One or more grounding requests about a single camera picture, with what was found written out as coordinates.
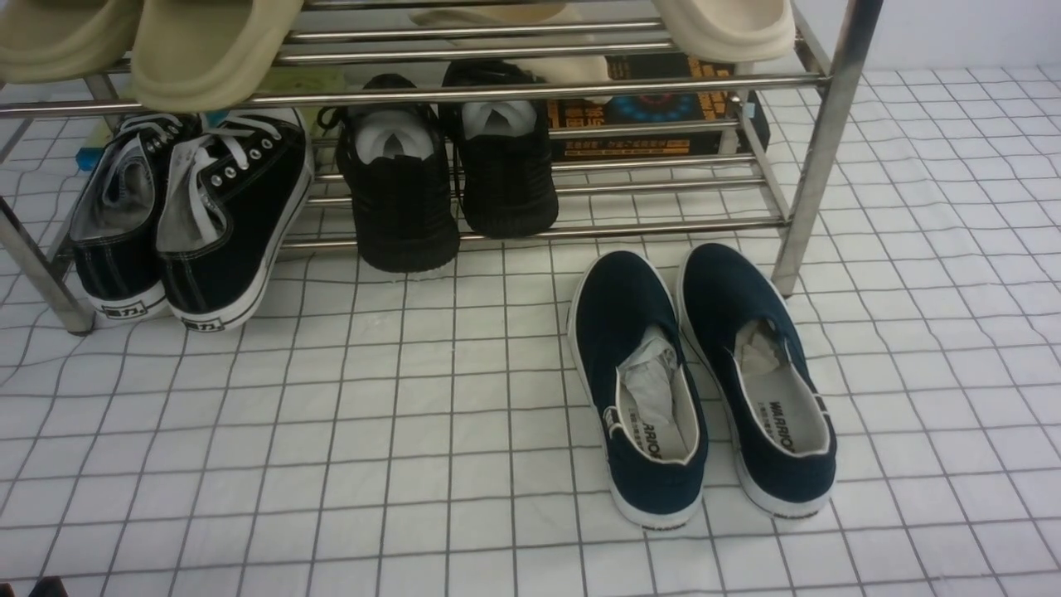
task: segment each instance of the sneaker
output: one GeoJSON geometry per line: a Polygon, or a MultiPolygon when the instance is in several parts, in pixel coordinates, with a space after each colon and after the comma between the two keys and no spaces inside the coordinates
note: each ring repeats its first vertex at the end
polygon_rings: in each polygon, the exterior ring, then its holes
{"type": "MultiPolygon", "coordinates": [[[[534,77],[502,62],[460,60],[443,87],[526,85],[534,77]]],[[[464,166],[460,206],[477,232],[515,238],[547,230],[559,213],[544,101],[441,104],[442,125],[464,166]]]]}
{"type": "Polygon", "coordinates": [[[173,314],[195,332],[242,326],[306,204],[313,153],[292,108],[236,109],[179,144],[156,235],[173,314]]]}
{"type": "Polygon", "coordinates": [[[708,429],[656,268],[626,250],[597,259],[572,298],[568,340],[615,506],[646,529],[684,525],[700,508],[708,429]]]}
{"type": "Polygon", "coordinates": [[[678,280],[682,328],[725,397],[745,493],[779,519],[814,515],[836,476],[836,434],[783,298],[721,244],[693,249],[678,280]]]}
{"type": "MultiPolygon", "coordinates": [[[[365,88],[416,86],[398,74],[381,74],[365,88]]],[[[450,201],[446,144],[431,106],[325,109],[317,122],[326,130],[342,123],[335,164],[350,187],[358,251],[365,261],[406,273],[453,260],[460,232],[450,201]]]]}
{"type": "Polygon", "coordinates": [[[124,120],[74,203],[70,244],[77,277],[107,319],[147,318],[168,308],[155,228],[166,204],[170,154],[199,130],[190,116],[124,120]]]}

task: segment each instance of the grid pattern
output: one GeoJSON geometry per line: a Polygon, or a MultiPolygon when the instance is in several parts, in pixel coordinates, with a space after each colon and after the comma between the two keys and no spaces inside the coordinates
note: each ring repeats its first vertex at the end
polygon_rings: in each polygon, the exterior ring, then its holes
{"type": "MultiPolygon", "coordinates": [[[[62,575],[73,597],[1054,595],[1059,81],[867,74],[789,301],[840,442],[833,502],[802,523],[742,495],[712,396],[703,511],[626,523],[562,336],[603,251],[673,280],[709,239],[769,267],[771,232],[477,243],[422,276],[289,260],[258,317],[216,336],[171,319],[68,336],[0,251],[0,579],[62,575]]],[[[764,98],[792,193],[817,98],[764,98]]],[[[90,126],[35,122],[0,171],[45,244],[90,126]]],[[[576,197],[561,218],[760,213],[727,191],[576,197]]]]}

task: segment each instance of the black knit shoe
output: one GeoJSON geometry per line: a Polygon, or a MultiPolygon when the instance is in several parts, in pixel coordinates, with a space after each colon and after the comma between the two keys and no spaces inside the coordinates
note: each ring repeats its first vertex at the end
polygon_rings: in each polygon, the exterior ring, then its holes
{"type": "MultiPolygon", "coordinates": [[[[522,85],[534,78],[493,60],[459,60],[445,87],[522,85]]],[[[543,101],[469,102],[438,108],[465,171],[465,220],[493,238],[547,230],[559,213],[543,101]]]]}
{"type": "MultiPolygon", "coordinates": [[[[366,89],[415,88],[381,74],[366,89]]],[[[324,109],[325,129],[342,123],[335,164],[350,187],[358,250],[385,271],[423,271],[450,262],[460,234],[450,203],[449,162],[438,117],[428,104],[324,109]]]]}

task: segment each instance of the heel logo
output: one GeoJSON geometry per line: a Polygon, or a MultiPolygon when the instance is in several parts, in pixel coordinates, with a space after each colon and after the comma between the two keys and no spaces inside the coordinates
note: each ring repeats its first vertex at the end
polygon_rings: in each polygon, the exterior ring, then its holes
{"type": "Polygon", "coordinates": [[[131,320],[147,315],[147,308],[143,305],[143,301],[121,308],[102,308],[100,311],[108,320],[131,320]]]}
{"type": "Polygon", "coordinates": [[[225,330],[225,324],[221,323],[221,320],[212,321],[188,321],[180,320],[184,322],[185,328],[192,332],[222,332],[225,330]]]}

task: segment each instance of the brand logo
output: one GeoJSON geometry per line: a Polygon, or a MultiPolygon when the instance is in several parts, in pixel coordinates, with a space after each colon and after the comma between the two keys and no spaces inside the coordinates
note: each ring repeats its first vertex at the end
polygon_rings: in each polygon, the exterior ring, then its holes
{"type": "Polygon", "coordinates": [[[648,443],[648,454],[656,460],[663,460],[660,454],[660,442],[656,438],[656,427],[645,425],[645,442],[648,443]]]}
{"type": "Polygon", "coordinates": [[[781,403],[770,403],[770,418],[773,420],[778,442],[788,452],[795,453],[796,443],[793,441],[792,433],[788,432],[788,423],[785,421],[785,411],[781,408],[781,403]]]}
{"type": "Polygon", "coordinates": [[[132,305],[122,305],[121,308],[104,308],[103,315],[111,320],[129,320],[147,315],[147,308],[143,306],[143,302],[137,301],[132,305]]]}
{"type": "Polygon", "coordinates": [[[225,330],[225,324],[221,323],[221,320],[213,321],[188,321],[181,320],[185,323],[185,328],[191,330],[192,332],[221,332],[225,330]]]}

